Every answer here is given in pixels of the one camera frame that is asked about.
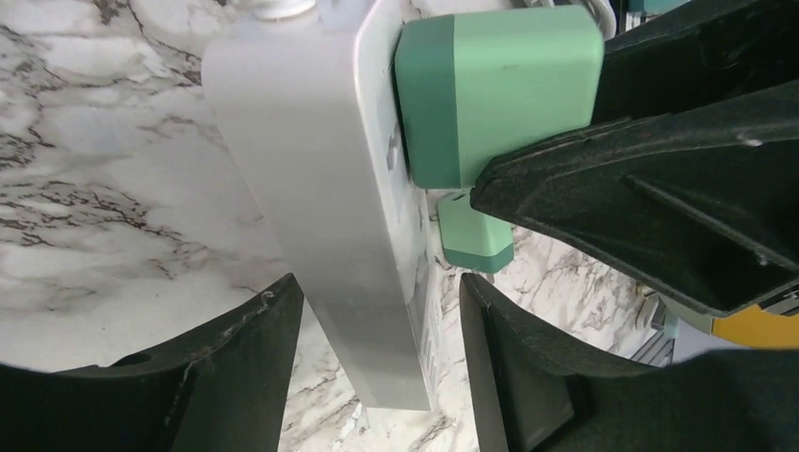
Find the white power strip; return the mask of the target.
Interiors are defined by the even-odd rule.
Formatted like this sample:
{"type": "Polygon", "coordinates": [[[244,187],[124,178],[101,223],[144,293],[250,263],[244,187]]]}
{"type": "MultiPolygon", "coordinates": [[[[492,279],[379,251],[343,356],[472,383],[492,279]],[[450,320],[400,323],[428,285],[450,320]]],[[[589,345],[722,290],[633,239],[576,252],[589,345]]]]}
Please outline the white power strip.
{"type": "Polygon", "coordinates": [[[368,407],[430,410],[426,198],[409,178],[396,1],[259,1],[203,56],[204,97],[368,407]]]}

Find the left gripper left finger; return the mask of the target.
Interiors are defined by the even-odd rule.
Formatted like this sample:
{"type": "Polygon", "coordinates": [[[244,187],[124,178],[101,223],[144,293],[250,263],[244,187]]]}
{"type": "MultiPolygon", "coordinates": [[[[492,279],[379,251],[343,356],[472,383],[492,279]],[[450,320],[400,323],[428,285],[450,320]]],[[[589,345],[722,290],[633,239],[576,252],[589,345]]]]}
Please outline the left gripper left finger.
{"type": "Polygon", "coordinates": [[[302,321],[292,274],[108,367],[1,369],[5,451],[274,451],[302,321]]]}

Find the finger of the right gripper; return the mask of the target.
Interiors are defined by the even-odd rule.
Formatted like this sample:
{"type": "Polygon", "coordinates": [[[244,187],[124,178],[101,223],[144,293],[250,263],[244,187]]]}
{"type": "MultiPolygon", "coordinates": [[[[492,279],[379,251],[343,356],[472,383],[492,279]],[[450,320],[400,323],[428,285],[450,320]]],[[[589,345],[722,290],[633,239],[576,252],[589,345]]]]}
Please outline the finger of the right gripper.
{"type": "Polygon", "coordinates": [[[689,1],[606,42],[592,122],[679,113],[797,77],[797,2],[689,1]]]}
{"type": "Polygon", "coordinates": [[[798,285],[798,85],[579,129],[494,158],[472,206],[702,314],[798,285]]]}

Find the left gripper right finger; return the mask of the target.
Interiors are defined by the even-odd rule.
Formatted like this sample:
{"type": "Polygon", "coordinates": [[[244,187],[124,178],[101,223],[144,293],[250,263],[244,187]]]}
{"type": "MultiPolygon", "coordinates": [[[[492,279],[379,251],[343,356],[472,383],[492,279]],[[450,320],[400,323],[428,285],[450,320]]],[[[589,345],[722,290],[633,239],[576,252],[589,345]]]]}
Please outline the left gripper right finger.
{"type": "Polygon", "coordinates": [[[794,451],[798,354],[716,349],[657,367],[593,347],[466,273],[460,309],[483,451],[794,451]]]}

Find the green plug adapter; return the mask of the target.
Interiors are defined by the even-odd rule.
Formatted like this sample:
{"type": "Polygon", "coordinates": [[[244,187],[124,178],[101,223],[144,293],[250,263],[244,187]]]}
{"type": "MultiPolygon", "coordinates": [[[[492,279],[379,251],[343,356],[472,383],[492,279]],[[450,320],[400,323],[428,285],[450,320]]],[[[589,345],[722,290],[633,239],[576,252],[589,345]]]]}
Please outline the green plug adapter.
{"type": "Polygon", "coordinates": [[[495,274],[514,259],[511,224],[473,209],[468,193],[449,193],[436,203],[436,209],[449,264],[495,274]]]}
{"type": "Polygon", "coordinates": [[[406,24],[394,72],[415,185],[473,186],[492,158],[588,125],[603,56],[580,6],[406,24]]]}

